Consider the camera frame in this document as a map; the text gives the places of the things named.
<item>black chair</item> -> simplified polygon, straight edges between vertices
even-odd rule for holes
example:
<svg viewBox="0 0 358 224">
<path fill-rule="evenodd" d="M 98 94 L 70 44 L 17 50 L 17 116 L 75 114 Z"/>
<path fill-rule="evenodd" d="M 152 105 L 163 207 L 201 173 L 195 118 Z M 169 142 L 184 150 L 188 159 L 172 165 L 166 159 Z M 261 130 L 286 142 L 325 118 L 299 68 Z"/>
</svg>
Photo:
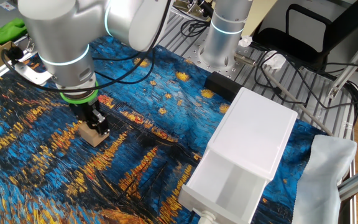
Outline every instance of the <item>black chair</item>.
<svg viewBox="0 0 358 224">
<path fill-rule="evenodd" d="M 289 33 L 290 11 L 298 11 L 310 18 L 322 22 L 326 25 L 323 39 L 323 50 L 317 52 L 306 43 L 292 37 Z M 315 69 L 322 68 L 322 64 L 327 62 L 329 52 L 335 48 L 342 40 L 358 28 L 358 1 L 346 9 L 334 22 L 319 14 L 310 11 L 297 4 L 292 4 L 286 14 L 286 32 L 274 28 L 266 28 L 260 33 L 254 35 L 254 42 L 265 47 L 281 50 L 285 53 L 300 59 Z"/>
</svg>

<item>black cable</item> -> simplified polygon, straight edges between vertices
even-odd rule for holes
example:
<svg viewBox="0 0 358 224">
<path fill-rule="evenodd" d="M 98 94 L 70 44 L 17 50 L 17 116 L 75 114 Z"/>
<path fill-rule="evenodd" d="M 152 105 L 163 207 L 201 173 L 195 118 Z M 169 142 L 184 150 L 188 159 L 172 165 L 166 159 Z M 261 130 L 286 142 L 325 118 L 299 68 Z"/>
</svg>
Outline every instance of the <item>black cable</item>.
<svg viewBox="0 0 358 224">
<path fill-rule="evenodd" d="M 177 9 L 183 15 L 189 16 L 188 14 L 184 13 L 182 10 L 180 10 L 176 6 L 173 6 L 173 7 L 175 9 Z M 209 27 L 210 24 L 211 24 L 211 22 L 202 21 L 200 19 L 190 19 L 190 20 L 184 22 L 180 26 L 180 32 L 185 37 L 196 37 L 197 35 L 202 34 Z"/>
<path fill-rule="evenodd" d="M 152 51 L 152 65 L 150 67 L 150 70 L 149 72 L 145 75 L 145 77 L 141 78 L 140 80 L 137 80 L 137 81 L 134 81 L 134 82 L 124 82 L 124 81 L 118 81 L 118 83 L 121 83 L 121 84 L 126 84 L 126 85 L 133 85 L 133 84 L 138 84 L 142 81 L 144 81 L 146 78 L 148 78 L 151 73 L 153 72 L 153 69 L 154 69 L 154 63 L 155 63 L 155 52 L 154 50 Z M 115 81 L 115 79 L 101 73 L 101 72 L 97 72 L 97 71 L 94 71 L 96 74 L 100 75 L 101 77 L 105 78 L 105 79 L 108 79 L 110 81 Z"/>
<path fill-rule="evenodd" d="M 271 59 L 271 58 L 272 58 L 274 55 L 276 55 L 276 54 L 280 54 L 280 53 L 278 53 L 278 52 L 274 53 L 274 54 L 271 55 L 268 59 L 264 60 L 262 63 L 259 63 L 258 66 L 257 66 L 257 69 L 258 69 L 259 66 L 261 67 L 261 71 L 262 71 L 262 73 L 264 74 L 264 76 L 265 76 L 265 78 L 266 78 L 268 84 L 270 85 L 269 88 L 271 88 L 271 89 L 274 89 L 274 87 L 273 87 L 273 85 L 271 84 L 269 78 L 268 78 L 267 75 L 265 74 L 265 72 L 264 72 L 264 70 L 263 70 L 262 67 L 263 67 L 263 65 L 264 65 L 264 63 L 265 63 L 266 61 L 268 61 L 269 59 Z M 309 92 L 316 98 L 316 101 L 320 104 L 320 106 L 321 106 L 322 108 L 328 110 L 328 109 L 332 109 L 332 108 L 337 108 L 337 107 L 339 107 L 339 106 L 347 106 L 347 105 L 356 105 L 356 104 L 358 104 L 358 99 L 357 99 L 357 100 L 355 100 L 355 101 L 353 101 L 353 102 L 351 102 L 351 103 L 341 103 L 341 104 L 338 104 L 338 105 L 335 105 L 335 106 L 325 106 L 325 105 L 319 100 L 318 96 L 312 91 L 311 87 L 309 86 L 309 84 L 307 84 L 305 78 L 303 77 L 303 75 L 301 74 L 301 72 L 299 71 L 299 69 L 295 66 L 295 64 L 292 62 L 292 60 L 291 60 L 288 56 L 286 56 L 286 55 L 284 55 L 284 54 L 281 54 L 281 55 L 284 56 L 285 59 L 288 61 L 288 63 L 295 69 L 296 73 L 297 73 L 297 74 L 300 76 L 300 78 L 302 79 L 302 82 L 305 84 L 305 86 L 307 87 L 307 89 L 309 90 Z M 325 63 L 324 65 L 346 65 L 346 66 L 357 66 L 357 67 L 358 67 L 358 65 L 352 64 L 352 63 L 336 63 L 336 62 L 334 62 L 334 63 Z M 276 91 L 273 91 L 273 92 L 274 92 L 278 97 L 281 97 Z"/>
<path fill-rule="evenodd" d="M 103 58 L 103 57 L 92 57 L 93 60 L 104 60 L 104 61 L 113 61 L 113 62 L 120 62 L 120 61 L 124 61 L 124 60 L 129 60 L 132 58 L 135 58 L 137 56 L 139 56 L 141 54 L 141 52 L 137 52 L 135 55 L 126 57 L 126 58 Z"/>
<path fill-rule="evenodd" d="M 78 92 L 82 92 L 82 91 L 94 91 L 94 90 L 100 90 L 102 88 L 105 88 L 107 86 L 111 86 L 112 84 L 115 84 L 117 83 L 118 81 L 121 81 L 122 79 L 124 79 L 125 77 L 127 77 L 128 75 L 130 75 L 133 71 L 135 71 L 140 65 L 141 63 L 146 59 L 146 56 L 152 51 L 155 43 L 157 43 L 158 41 L 158 37 L 160 36 L 161 34 L 161 31 L 162 31 L 162 28 L 163 28 L 163 25 L 165 23 L 165 20 L 167 18 L 167 15 L 168 15 L 168 12 L 170 10 L 170 3 L 171 3 L 171 0 L 168 0 L 167 1 L 167 5 L 165 6 L 165 11 L 163 13 L 163 16 L 162 16 L 162 20 L 161 20 L 161 24 L 160 24 L 160 27 L 158 28 L 158 31 L 155 35 L 155 38 L 152 42 L 152 44 L 150 45 L 149 49 L 146 51 L 146 54 L 141 58 L 141 60 L 135 65 L 134 68 L 132 68 L 131 70 L 129 70 L 128 72 L 126 72 L 125 74 L 123 74 L 122 76 L 120 76 L 119 78 L 115 79 L 114 81 L 111 81 L 109 83 L 105 83 L 103 85 L 100 85 L 100 86 L 96 86 L 96 87 L 92 87 L 92 88 L 82 88 L 82 89 L 76 89 L 76 90 L 59 90 L 59 89 L 55 89 L 55 88 L 47 88 L 47 87 L 44 87 L 44 86 L 40 86 L 40 85 L 37 85 L 35 83 L 33 83 L 32 81 L 29 81 L 28 79 L 24 78 L 23 76 L 21 76 L 20 74 L 18 74 L 18 72 L 16 70 L 14 70 L 14 68 L 11 67 L 11 65 L 9 65 L 9 63 L 6 61 L 5 59 L 5 55 L 7 53 L 7 50 L 6 49 L 3 49 L 2 52 L 1 52 L 1 59 L 2 61 L 5 63 L 6 67 L 12 72 L 12 73 L 15 73 L 17 75 L 20 75 L 20 77 L 22 77 L 23 81 L 25 81 L 26 83 L 28 83 L 29 85 L 31 86 L 34 86 L 36 88 L 39 88 L 41 90 L 45 90 L 45 91 L 51 91 L 51 92 L 55 92 L 55 93 L 78 93 Z"/>
<path fill-rule="evenodd" d="M 255 83 L 258 84 L 258 85 L 260 85 L 260 86 L 263 86 L 263 87 L 265 87 L 265 88 L 272 89 L 273 92 L 276 94 L 276 96 L 277 96 L 280 100 L 282 100 L 282 101 L 284 101 L 284 102 L 286 102 L 286 103 L 293 103 L 293 104 L 302 104 L 302 105 L 305 105 L 306 103 L 304 103 L 304 102 L 288 101 L 288 100 L 284 99 L 284 97 L 282 97 L 282 96 L 280 95 L 281 92 L 282 92 L 281 89 L 280 89 L 279 87 L 274 87 L 274 86 L 272 85 L 272 83 L 270 82 L 268 76 L 266 75 L 266 73 L 265 73 L 265 71 L 264 71 L 264 69 L 263 69 L 263 65 L 264 65 L 268 60 L 270 60 L 274 55 L 276 55 L 276 54 L 278 54 L 278 53 L 274 53 L 273 55 L 271 55 L 269 58 L 267 58 L 267 59 L 264 60 L 263 62 L 262 62 L 262 60 L 259 61 L 258 65 L 256 66 L 256 69 L 255 69 L 255 75 L 254 75 Z M 259 83 L 259 82 L 257 81 L 256 76 L 257 76 L 257 71 L 258 71 L 258 68 L 259 68 L 259 67 L 260 67 L 260 70 L 262 71 L 262 74 L 263 74 L 264 77 L 266 78 L 266 81 L 267 81 L 268 85 L 261 84 L 261 83 Z"/>
<path fill-rule="evenodd" d="M 325 106 L 321 101 L 318 100 L 318 96 L 311 90 L 309 84 L 307 84 L 306 80 L 303 78 L 303 75 L 299 72 L 299 69 L 297 69 L 295 67 L 295 65 L 292 64 L 292 62 L 288 61 L 288 63 L 290 63 L 290 65 L 292 65 L 294 67 L 296 73 L 299 74 L 299 76 L 301 77 L 301 79 L 302 79 L 303 83 L 305 84 L 305 86 L 307 87 L 307 89 L 309 89 L 310 93 L 316 98 L 317 102 L 320 104 L 320 106 L 322 108 L 328 110 L 328 109 L 337 108 L 337 107 L 340 107 L 340 106 L 354 105 L 354 104 L 358 103 L 358 100 L 356 100 L 356 101 L 353 101 L 352 103 L 341 103 L 341 104 L 338 104 L 338 105 L 335 105 L 335 106 Z M 346 66 L 358 67 L 358 65 L 353 64 L 353 63 L 325 63 L 325 65 L 346 65 Z"/>
</svg>

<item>white plug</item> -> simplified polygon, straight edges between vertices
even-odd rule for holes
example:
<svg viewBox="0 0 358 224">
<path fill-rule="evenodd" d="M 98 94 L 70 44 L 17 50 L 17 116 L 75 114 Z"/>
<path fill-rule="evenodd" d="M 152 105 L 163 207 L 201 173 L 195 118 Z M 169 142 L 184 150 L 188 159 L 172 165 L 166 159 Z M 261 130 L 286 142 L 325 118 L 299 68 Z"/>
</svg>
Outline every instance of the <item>white plug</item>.
<svg viewBox="0 0 358 224">
<path fill-rule="evenodd" d="M 215 221 L 215 216 L 209 211 L 203 211 L 201 214 L 201 218 L 198 221 L 198 224 L 213 224 Z"/>
</svg>

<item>green ring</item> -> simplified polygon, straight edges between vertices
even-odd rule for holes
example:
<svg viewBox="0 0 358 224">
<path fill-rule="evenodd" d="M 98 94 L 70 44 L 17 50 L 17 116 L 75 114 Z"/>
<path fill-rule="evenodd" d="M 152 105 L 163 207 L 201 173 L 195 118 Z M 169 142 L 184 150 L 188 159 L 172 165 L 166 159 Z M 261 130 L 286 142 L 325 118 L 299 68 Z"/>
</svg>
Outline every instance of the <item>green ring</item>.
<svg viewBox="0 0 358 224">
<path fill-rule="evenodd" d="M 95 99 L 96 97 L 98 97 L 98 93 L 99 90 L 95 90 L 92 95 L 90 95 L 89 97 L 82 99 L 82 100 L 72 100 L 67 98 L 67 96 L 65 96 L 63 93 L 60 93 L 60 96 L 63 98 L 64 101 L 66 101 L 67 103 L 72 103 L 72 104 L 83 104 L 83 103 L 87 103 L 93 99 Z"/>
</svg>

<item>wooden block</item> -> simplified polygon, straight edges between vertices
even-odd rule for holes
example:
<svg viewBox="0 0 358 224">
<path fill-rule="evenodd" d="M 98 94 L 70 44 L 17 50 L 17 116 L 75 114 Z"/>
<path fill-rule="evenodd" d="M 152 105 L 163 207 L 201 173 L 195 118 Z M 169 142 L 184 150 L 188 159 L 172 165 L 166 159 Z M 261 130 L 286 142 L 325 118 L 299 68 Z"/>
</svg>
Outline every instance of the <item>wooden block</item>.
<svg viewBox="0 0 358 224">
<path fill-rule="evenodd" d="M 81 137 L 93 147 L 98 146 L 103 140 L 110 136 L 110 133 L 100 136 L 96 130 L 90 129 L 86 122 L 80 124 L 78 130 L 80 131 Z"/>
</svg>

